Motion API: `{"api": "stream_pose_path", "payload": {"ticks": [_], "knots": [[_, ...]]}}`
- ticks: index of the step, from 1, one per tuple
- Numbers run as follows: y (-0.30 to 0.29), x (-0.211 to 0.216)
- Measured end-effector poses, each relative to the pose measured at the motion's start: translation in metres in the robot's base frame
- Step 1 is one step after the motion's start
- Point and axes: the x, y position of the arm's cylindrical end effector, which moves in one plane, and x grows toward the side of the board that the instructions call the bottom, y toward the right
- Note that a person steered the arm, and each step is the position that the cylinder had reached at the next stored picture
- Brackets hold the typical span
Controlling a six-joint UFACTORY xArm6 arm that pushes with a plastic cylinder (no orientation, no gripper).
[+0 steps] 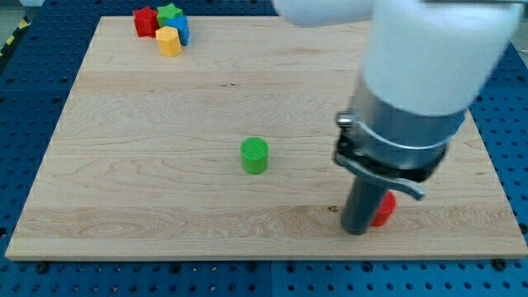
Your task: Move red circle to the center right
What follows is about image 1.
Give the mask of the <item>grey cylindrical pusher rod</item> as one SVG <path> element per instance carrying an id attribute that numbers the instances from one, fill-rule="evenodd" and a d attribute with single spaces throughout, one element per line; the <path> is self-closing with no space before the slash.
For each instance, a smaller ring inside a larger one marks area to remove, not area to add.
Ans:
<path id="1" fill-rule="evenodd" d="M 362 235 L 370 227 L 387 189 L 357 177 L 343 209 L 341 224 L 350 234 Z"/>

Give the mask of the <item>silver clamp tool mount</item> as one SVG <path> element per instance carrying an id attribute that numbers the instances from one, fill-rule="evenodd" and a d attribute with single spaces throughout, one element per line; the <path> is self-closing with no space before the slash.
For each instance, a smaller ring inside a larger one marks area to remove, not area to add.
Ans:
<path id="1" fill-rule="evenodd" d="M 352 196 L 366 200 L 394 190 L 421 200 L 427 194 L 421 183 L 445 157 L 464 120 L 462 111 L 451 115 L 405 111 L 378 98 L 361 78 L 349 107 L 336 115 L 340 136 L 334 160 L 363 187 L 352 187 Z"/>

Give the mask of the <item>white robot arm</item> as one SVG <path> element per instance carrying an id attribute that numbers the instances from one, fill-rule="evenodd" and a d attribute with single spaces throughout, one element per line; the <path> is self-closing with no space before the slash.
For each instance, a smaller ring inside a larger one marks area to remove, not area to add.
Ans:
<path id="1" fill-rule="evenodd" d="M 334 159 L 356 177 L 342 213 L 367 231 L 387 191 L 416 199 L 520 22 L 521 1 L 289 1 L 296 26 L 370 21 L 355 94 L 340 111 Z"/>

